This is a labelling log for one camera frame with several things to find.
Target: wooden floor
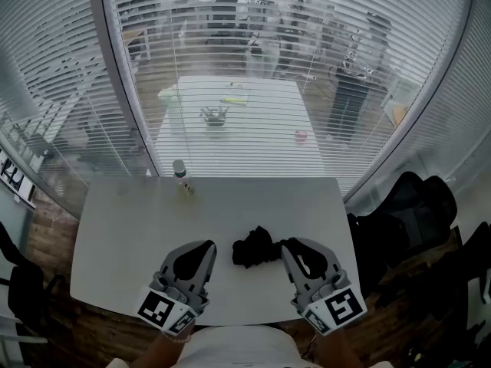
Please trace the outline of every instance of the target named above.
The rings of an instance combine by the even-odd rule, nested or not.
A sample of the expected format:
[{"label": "wooden floor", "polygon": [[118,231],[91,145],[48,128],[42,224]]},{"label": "wooden floor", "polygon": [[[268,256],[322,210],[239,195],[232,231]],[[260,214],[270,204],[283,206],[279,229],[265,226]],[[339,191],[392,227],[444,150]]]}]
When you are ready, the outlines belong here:
[{"label": "wooden floor", "polygon": [[[26,255],[42,267],[45,282],[54,274],[64,275],[69,282],[78,222],[39,190],[35,204]],[[423,263],[435,262],[456,248],[453,236],[445,245],[405,261],[397,271],[389,271],[383,283],[397,274],[415,274]],[[403,294],[385,309],[375,309],[377,298],[374,294],[367,299],[369,313],[347,329],[354,350],[367,366],[389,360],[398,368],[408,346],[437,347],[462,330],[462,311],[450,312],[441,322],[432,317],[414,322],[408,319],[410,304]],[[22,346],[25,362],[34,368],[105,366],[114,357],[131,361],[157,335],[141,320],[72,299],[68,284],[55,289],[50,312],[49,344]],[[306,351],[314,335],[309,325],[295,320],[281,326],[294,337],[301,353]],[[315,360],[316,353],[312,347],[307,358]]]}]

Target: white shirt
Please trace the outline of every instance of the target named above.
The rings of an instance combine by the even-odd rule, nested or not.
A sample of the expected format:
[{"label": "white shirt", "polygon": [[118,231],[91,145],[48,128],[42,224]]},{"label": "white shirt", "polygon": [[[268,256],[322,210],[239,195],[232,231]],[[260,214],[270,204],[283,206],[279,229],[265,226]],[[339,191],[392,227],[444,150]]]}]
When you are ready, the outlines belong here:
[{"label": "white shirt", "polygon": [[[321,368],[303,360],[293,339],[267,326],[209,327],[194,333],[175,368]],[[119,359],[107,368],[128,368]],[[372,368],[392,368],[379,363]]]}]

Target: white table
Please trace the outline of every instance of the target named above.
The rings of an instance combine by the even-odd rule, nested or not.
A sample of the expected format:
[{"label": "white table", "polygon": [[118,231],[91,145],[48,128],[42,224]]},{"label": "white table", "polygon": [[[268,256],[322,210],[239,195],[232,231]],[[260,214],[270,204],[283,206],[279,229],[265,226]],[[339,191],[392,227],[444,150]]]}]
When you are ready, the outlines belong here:
[{"label": "white table", "polygon": [[232,263],[232,244],[258,225],[273,241],[304,237],[338,256],[358,283],[353,243],[338,184],[332,178],[195,178],[194,196],[172,178],[103,177],[87,195],[71,272],[71,296],[133,314],[143,285],[166,254],[212,239],[218,255],[206,289],[211,304],[197,323],[260,324],[292,320],[295,287],[281,261],[245,269]]},{"label": "white table", "polygon": [[[194,176],[325,176],[314,130],[297,84],[254,77],[181,77],[154,142],[164,172],[182,159]],[[224,103],[223,99],[241,99]],[[204,107],[228,107],[221,127],[208,127]],[[300,143],[297,130],[307,139]]]}]

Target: small plant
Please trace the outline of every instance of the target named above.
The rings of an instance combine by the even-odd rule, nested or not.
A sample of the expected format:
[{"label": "small plant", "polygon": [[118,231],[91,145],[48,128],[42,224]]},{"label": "small plant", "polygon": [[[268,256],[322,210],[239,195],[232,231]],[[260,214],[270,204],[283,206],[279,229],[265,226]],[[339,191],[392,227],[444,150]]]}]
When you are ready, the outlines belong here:
[{"label": "small plant", "polygon": [[228,109],[228,107],[202,107],[199,116],[205,120],[209,127],[221,127],[227,120]]}]

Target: person's arm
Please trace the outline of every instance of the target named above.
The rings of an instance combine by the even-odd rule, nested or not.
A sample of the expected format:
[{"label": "person's arm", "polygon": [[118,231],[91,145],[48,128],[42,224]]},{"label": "person's arm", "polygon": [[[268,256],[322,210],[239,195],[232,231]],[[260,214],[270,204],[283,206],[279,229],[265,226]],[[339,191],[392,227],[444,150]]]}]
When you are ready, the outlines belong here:
[{"label": "person's arm", "polygon": [[363,368],[363,364],[351,349],[343,329],[326,337],[317,334],[315,338],[319,365],[324,368]]},{"label": "person's arm", "polygon": [[147,351],[130,364],[130,368],[170,368],[177,363],[184,344],[178,340],[185,340],[193,330],[191,323],[177,337],[160,334],[148,347]]}]

